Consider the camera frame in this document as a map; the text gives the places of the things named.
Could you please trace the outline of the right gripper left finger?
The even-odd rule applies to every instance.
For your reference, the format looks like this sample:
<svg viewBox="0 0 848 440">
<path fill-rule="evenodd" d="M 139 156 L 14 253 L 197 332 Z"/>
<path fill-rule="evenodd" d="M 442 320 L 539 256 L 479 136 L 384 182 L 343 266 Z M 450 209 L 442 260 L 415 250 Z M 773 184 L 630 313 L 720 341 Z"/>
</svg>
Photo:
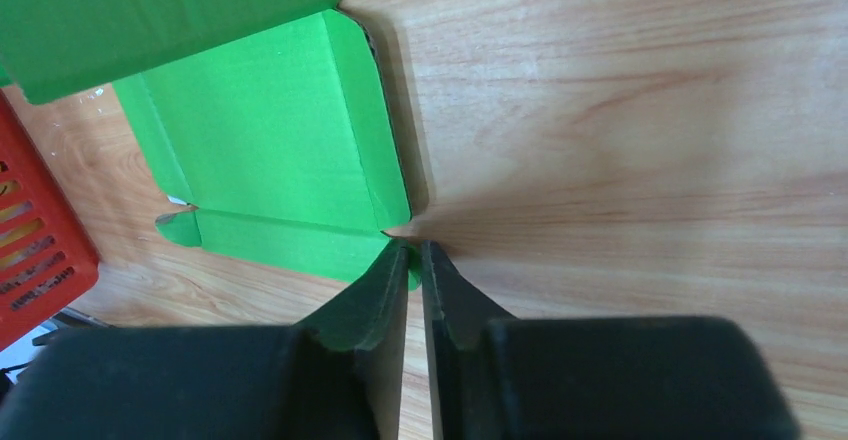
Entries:
<svg viewBox="0 0 848 440">
<path fill-rule="evenodd" d="M 291 325 L 66 329 L 1 404 L 5 439 L 394 439 L 410 249 Z"/>
</svg>

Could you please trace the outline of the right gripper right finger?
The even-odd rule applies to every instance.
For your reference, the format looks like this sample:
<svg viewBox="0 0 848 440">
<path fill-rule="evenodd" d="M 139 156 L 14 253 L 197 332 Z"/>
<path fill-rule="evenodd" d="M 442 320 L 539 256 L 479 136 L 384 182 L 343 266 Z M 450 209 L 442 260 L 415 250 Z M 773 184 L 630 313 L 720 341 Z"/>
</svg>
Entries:
<svg viewBox="0 0 848 440">
<path fill-rule="evenodd" d="M 763 356 L 713 316 L 521 319 L 421 247 L 438 439 L 797 439 Z"/>
</svg>

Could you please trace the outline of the green paper box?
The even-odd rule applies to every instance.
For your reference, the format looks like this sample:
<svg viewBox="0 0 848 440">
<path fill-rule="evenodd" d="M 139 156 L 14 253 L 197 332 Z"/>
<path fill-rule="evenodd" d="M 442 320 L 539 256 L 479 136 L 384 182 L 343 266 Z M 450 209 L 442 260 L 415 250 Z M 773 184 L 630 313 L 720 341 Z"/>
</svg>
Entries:
<svg viewBox="0 0 848 440">
<path fill-rule="evenodd" d="M 381 74 L 341 0 L 1 0 L 33 104 L 110 84 L 169 241 L 352 282 L 411 208 Z"/>
</svg>

